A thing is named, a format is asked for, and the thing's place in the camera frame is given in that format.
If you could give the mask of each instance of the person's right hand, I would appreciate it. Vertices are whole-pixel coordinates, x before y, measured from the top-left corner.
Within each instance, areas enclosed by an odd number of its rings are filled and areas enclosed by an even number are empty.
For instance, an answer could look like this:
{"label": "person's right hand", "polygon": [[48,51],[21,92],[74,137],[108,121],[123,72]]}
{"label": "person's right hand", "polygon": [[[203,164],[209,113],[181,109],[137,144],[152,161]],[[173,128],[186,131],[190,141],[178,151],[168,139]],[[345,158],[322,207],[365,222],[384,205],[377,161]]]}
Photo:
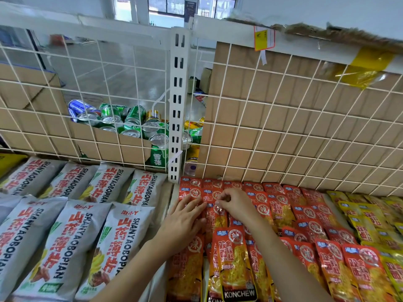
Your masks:
{"label": "person's right hand", "polygon": [[255,218],[261,218],[248,195],[239,188],[225,189],[216,201],[216,205],[245,225]]}

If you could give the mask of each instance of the forearm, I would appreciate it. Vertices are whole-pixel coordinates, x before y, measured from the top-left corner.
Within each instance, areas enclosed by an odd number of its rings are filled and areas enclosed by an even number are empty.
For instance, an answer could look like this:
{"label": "forearm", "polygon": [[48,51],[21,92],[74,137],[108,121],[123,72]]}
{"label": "forearm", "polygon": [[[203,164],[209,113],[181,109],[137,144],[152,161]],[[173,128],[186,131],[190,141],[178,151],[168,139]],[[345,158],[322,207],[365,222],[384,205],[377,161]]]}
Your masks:
{"label": "forearm", "polygon": [[167,260],[149,240],[127,266],[91,302],[137,302],[155,272]]}
{"label": "forearm", "polygon": [[281,242],[265,219],[251,219],[246,226],[259,246],[282,301],[333,301],[315,277]]}

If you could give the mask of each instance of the hand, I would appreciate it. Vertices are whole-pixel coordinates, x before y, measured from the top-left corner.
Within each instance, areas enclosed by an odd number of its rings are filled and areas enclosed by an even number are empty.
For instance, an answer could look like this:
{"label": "hand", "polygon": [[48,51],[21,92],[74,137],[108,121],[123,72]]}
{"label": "hand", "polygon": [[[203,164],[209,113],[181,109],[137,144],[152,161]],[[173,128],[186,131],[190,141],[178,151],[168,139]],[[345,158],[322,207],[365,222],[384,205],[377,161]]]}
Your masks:
{"label": "hand", "polygon": [[219,208],[228,211],[236,220],[248,227],[249,221],[261,218],[248,195],[239,188],[227,188],[215,203]]}
{"label": "hand", "polygon": [[207,203],[200,203],[201,197],[190,201],[190,194],[183,200],[176,200],[160,229],[153,238],[156,247],[164,252],[168,259],[182,251],[206,224],[206,219],[197,219]]}

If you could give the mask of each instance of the white snack bag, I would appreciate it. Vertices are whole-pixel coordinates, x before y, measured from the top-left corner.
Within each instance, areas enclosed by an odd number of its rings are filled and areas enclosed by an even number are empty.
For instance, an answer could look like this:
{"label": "white snack bag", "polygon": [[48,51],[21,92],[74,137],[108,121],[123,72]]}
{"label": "white snack bag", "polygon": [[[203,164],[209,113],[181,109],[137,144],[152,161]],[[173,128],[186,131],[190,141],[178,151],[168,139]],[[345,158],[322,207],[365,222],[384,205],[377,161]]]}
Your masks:
{"label": "white snack bag", "polygon": [[13,293],[17,299],[71,301],[110,204],[69,200],[53,224],[42,258]]}
{"label": "white snack bag", "polygon": [[7,218],[8,214],[17,206],[24,196],[1,195],[0,196],[0,224]]}
{"label": "white snack bag", "polygon": [[23,198],[0,225],[0,301],[12,292],[17,279],[43,240],[67,198]]}
{"label": "white snack bag", "polygon": [[113,202],[95,250],[89,276],[75,298],[90,300],[134,257],[151,222],[153,207]]}
{"label": "white snack bag", "polygon": [[65,161],[30,157],[0,184],[0,192],[8,195],[36,196],[64,164]]}
{"label": "white snack bag", "polygon": [[156,207],[166,177],[167,174],[136,169],[123,203],[142,207]]}
{"label": "white snack bag", "polygon": [[39,199],[68,197],[78,199],[98,169],[98,165],[81,165],[69,161],[52,180]]}
{"label": "white snack bag", "polygon": [[116,201],[122,185],[133,172],[133,168],[101,162],[88,187],[80,196],[89,203],[111,203]]}

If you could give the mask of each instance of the window pane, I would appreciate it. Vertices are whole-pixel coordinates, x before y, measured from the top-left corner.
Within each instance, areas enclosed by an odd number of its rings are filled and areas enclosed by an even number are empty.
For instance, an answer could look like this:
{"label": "window pane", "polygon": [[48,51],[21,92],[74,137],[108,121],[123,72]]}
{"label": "window pane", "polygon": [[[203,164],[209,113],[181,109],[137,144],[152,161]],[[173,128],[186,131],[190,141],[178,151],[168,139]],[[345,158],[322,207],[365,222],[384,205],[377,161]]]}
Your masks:
{"label": "window pane", "polygon": [[166,0],[148,0],[148,9],[166,12]]}
{"label": "window pane", "polygon": [[168,0],[167,12],[170,14],[184,15],[184,0]]}
{"label": "window pane", "polygon": [[215,18],[224,19],[229,16],[235,7],[235,0],[217,0],[217,11]]}
{"label": "window pane", "polygon": [[199,0],[198,15],[214,18],[217,0]]}

